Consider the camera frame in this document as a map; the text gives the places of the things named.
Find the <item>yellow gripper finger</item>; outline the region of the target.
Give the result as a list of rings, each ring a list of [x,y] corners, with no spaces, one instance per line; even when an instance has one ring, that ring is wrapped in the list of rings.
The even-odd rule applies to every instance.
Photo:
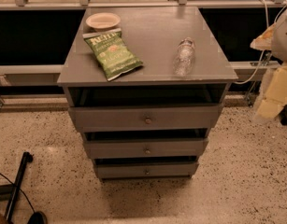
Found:
[[[272,40],[276,24],[270,25],[261,35],[254,38],[250,44],[252,49],[272,50]]]
[[[272,120],[287,105],[287,63],[268,69],[255,102],[255,120]]]

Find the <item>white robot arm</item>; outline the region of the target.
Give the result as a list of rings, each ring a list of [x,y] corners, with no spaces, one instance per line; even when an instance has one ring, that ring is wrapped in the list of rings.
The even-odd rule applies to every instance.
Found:
[[[287,8],[261,35],[252,40],[250,47],[269,50],[272,56],[281,60],[282,65],[275,71],[264,74],[261,98],[255,102],[254,119],[274,119],[287,105]]]

